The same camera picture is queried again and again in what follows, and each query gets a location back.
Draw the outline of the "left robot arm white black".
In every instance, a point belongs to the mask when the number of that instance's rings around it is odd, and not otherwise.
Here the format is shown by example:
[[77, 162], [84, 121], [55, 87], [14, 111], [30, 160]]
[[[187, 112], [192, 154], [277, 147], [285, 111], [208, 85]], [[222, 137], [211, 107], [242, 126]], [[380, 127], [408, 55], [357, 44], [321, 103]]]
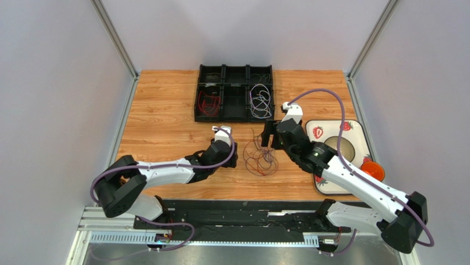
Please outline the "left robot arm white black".
[[107, 218], [124, 213], [150, 221], [164, 212], [157, 197], [145, 195], [144, 190], [167, 184], [192, 184], [206, 180], [219, 168], [237, 165], [236, 142], [212, 140], [207, 150], [200, 150], [176, 161], [142, 162], [131, 155], [119, 158], [99, 175], [90, 188], [90, 195]]

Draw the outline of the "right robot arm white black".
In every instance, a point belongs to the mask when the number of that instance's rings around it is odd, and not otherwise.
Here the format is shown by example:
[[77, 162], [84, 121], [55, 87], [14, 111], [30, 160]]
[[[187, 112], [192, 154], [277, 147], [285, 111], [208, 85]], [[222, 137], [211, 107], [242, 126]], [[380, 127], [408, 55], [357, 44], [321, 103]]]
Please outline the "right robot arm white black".
[[428, 222], [427, 199], [419, 192], [406, 194], [374, 179], [322, 143], [310, 141], [302, 126], [288, 119], [267, 120], [261, 145], [283, 150], [307, 173], [348, 190], [368, 207], [324, 200], [320, 218], [337, 227], [350, 227], [379, 235], [393, 249], [410, 254]]

